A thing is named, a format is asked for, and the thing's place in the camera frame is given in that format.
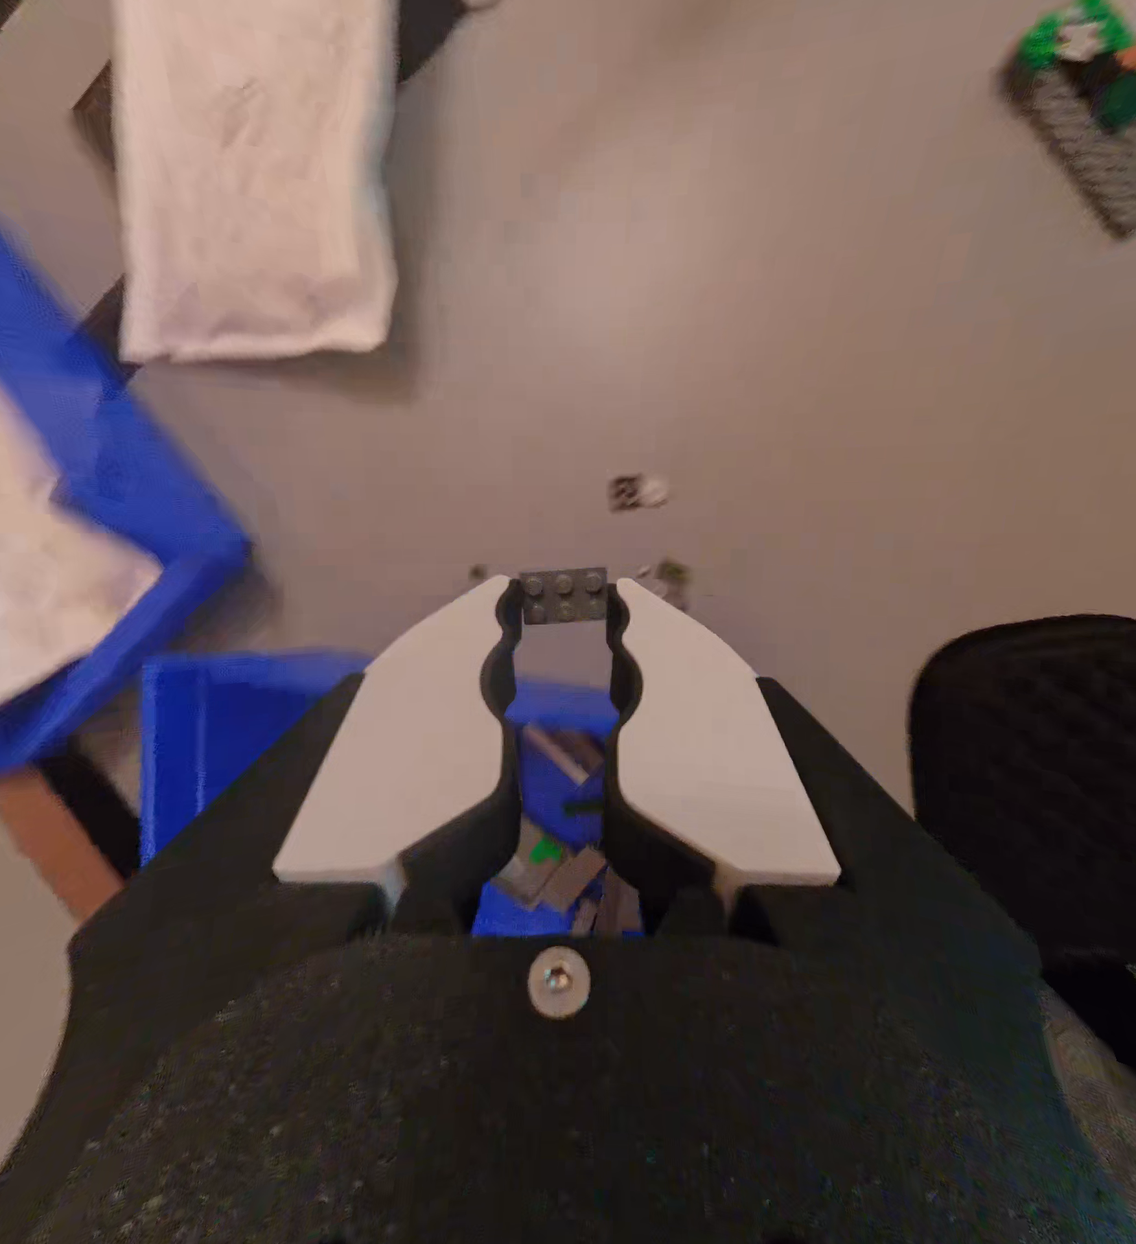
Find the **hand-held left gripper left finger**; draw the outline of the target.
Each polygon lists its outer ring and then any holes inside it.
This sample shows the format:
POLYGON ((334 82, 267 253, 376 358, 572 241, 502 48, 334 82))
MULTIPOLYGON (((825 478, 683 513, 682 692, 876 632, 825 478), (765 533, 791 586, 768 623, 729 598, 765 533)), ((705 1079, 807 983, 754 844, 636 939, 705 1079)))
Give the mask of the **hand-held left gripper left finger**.
POLYGON ((470 930, 521 831, 519 598, 494 575, 369 663, 275 856, 281 884, 364 884, 401 932, 470 930))

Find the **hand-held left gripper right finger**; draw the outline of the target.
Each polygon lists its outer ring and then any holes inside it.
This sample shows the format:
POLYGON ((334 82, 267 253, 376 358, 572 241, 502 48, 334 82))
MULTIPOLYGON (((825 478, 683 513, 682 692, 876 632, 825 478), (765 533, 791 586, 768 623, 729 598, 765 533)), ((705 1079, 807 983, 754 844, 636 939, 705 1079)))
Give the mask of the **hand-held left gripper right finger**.
POLYGON ((834 888, 841 863, 745 660, 634 578, 608 589, 606 640, 606 859, 646 928, 682 895, 729 918, 752 888, 834 888))

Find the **dark grey brick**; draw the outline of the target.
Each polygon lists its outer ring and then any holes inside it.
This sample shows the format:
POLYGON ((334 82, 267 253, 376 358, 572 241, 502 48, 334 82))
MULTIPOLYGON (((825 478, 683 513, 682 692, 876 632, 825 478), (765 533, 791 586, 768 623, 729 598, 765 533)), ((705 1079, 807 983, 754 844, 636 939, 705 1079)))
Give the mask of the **dark grey brick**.
POLYGON ((608 616, 606 568, 533 570, 517 577, 526 628, 583 624, 608 616))

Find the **grey toy brick model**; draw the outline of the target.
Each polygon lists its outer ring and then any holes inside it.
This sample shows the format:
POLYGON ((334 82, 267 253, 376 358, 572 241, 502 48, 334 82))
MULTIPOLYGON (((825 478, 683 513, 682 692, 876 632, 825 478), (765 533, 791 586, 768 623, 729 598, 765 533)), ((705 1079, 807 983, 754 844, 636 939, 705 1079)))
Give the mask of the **grey toy brick model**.
POLYGON ((1000 94, 1111 239, 1136 236, 1136 2, 1044 2, 1000 94))

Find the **grey desk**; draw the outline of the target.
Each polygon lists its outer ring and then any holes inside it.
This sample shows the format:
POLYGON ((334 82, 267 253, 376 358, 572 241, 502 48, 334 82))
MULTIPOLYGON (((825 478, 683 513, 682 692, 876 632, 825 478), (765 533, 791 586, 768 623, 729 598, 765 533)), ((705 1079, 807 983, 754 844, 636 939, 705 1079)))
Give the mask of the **grey desk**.
POLYGON ((376 654, 473 564, 671 557, 910 806, 940 647, 1136 619, 1136 236, 1000 94, 1042 6, 466 20, 394 110, 385 349, 132 379, 256 547, 173 646, 376 654))

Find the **pile of loose toy bricks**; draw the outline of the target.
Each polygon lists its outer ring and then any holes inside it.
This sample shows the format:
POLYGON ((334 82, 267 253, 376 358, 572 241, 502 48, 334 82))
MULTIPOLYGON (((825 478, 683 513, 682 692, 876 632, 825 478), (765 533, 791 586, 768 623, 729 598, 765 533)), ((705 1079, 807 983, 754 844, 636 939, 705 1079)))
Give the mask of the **pile of loose toy bricks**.
POLYGON ((475 937, 643 935, 641 904, 602 851, 606 753, 581 729, 517 732, 521 824, 516 854, 486 884, 475 937))

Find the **small blue plastic bin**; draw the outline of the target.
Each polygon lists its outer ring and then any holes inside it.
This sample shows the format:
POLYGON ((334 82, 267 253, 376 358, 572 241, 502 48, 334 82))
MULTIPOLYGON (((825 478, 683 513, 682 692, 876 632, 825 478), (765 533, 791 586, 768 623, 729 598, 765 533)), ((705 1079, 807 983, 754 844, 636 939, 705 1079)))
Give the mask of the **small blue plastic bin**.
POLYGON ((58 471, 53 499, 150 556, 161 575, 88 654, 0 706, 0 773, 53 755, 245 566, 221 497, 0 232, 0 391, 58 471))

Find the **medium white paper bag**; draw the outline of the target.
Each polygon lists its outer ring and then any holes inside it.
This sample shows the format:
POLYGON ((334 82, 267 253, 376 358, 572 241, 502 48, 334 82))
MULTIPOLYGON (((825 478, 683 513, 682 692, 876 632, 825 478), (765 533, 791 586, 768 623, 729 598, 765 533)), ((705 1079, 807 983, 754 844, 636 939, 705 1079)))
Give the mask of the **medium white paper bag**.
POLYGON ((129 365, 367 354, 399 276, 396 2, 115 2, 129 365))

